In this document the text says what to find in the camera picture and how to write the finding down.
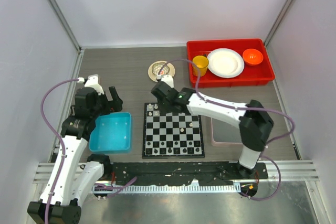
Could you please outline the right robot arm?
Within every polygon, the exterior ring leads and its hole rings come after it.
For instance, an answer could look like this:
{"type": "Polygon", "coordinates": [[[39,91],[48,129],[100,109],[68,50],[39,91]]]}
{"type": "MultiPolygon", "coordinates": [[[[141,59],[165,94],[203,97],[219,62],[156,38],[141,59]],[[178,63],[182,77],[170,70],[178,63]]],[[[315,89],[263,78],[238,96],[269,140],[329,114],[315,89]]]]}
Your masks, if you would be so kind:
{"type": "Polygon", "coordinates": [[[176,112],[201,115],[239,129],[243,149],[237,163],[237,173],[242,179],[250,179],[255,175],[257,161],[274,126],[274,121],[260,102],[228,102],[204,96],[190,88],[177,91],[164,81],[159,81],[151,94],[157,99],[161,114],[176,112]]]}

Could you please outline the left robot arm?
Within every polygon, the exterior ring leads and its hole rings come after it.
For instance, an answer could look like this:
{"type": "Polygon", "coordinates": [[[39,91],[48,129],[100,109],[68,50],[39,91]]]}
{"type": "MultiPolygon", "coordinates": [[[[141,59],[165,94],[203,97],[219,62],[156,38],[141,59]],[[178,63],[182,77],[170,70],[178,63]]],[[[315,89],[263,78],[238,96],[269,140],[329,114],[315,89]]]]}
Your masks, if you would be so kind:
{"type": "Polygon", "coordinates": [[[100,85],[86,86],[75,95],[74,111],[63,122],[60,149],[44,192],[37,201],[31,201],[27,213],[35,223],[78,223],[81,206],[97,180],[107,181],[112,174],[109,156],[92,154],[84,170],[76,177],[79,160],[90,135],[96,128],[96,119],[122,110],[123,101],[114,86],[109,87],[109,101],[100,85]]]}

